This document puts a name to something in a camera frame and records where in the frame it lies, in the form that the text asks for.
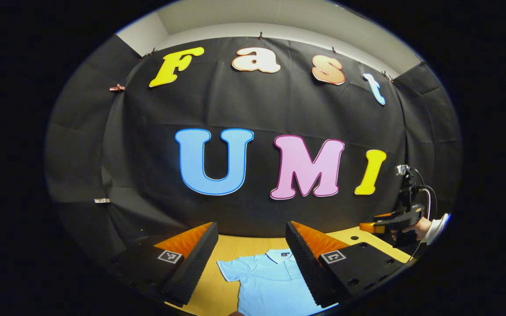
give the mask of letter m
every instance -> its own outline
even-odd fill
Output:
[[[339,192],[337,176],[339,162],[345,144],[340,140],[326,140],[312,162],[306,144],[300,136],[283,135],[275,138],[275,146],[281,150],[281,170],[277,188],[271,191],[275,200],[287,200],[296,195],[293,178],[296,178],[302,196],[307,196],[319,178],[314,195],[332,196]]]

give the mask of light blue letter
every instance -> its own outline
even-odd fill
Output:
[[[183,129],[175,134],[179,143],[179,161],[183,182],[192,190],[207,195],[226,195],[236,192],[245,180],[247,143],[253,140],[251,130],[231,128],[221,132],[228,143],[228,174],[214,180],[204,172],[204,144],[210,140],[205,129]]]
[[[366,80],[368,80],[368,83],[370,84],[370,88],[372,89],[372,93],[374,94],[374,98],[376,98],[376,101],[384,105],[386,104],[386,99],[380,95],[380,91],[378,88],[380,88],[380,84],[374,80],[374,77],[371,74],[363,74],[362,75]]]

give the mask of polo shirt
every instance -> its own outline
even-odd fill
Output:
[[[308,316],[337,305],[315,304],[290,249],[217,264],[227,282],[239,280],[237,311],[245,316]]]

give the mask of hand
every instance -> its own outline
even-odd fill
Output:
[[[416,239],[422,240],[425,237],[425,235],[427,234],[431,223],[432,222],[430,220],[427,220],[426,218],[422,217],[419,220],[419,222],[415,223],[415,225],[408,226],[408,227],[404,228],[403,230],[401,230],[401,232],[406,233],[406,232],[409,232],[410,230],[415,230],[415,234],[417,235]],[[392,230],[391,232],[393,233],[392,238],[394,240],[396,240],[397,236],[398,236],[398,231]]]

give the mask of table surface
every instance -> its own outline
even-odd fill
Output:
[[[346,244],[353,245],[367,242],[400,262],[407,262],[409,255],[393,248],[387,242],[373,234],[363,232],[358,227],[338,232],[327,233]],[[285,238],[251,238],[219,235],[218,242],[204,268],[199,283],[191,296],[191,300],[182,308],[166,302],[166,304],[190,312],[197,316],[228,316],[237,310],[239,281],[227,282],[222,276],[216,262],[228,262],[238,257],[264,254],[269,249],[288,249]]]

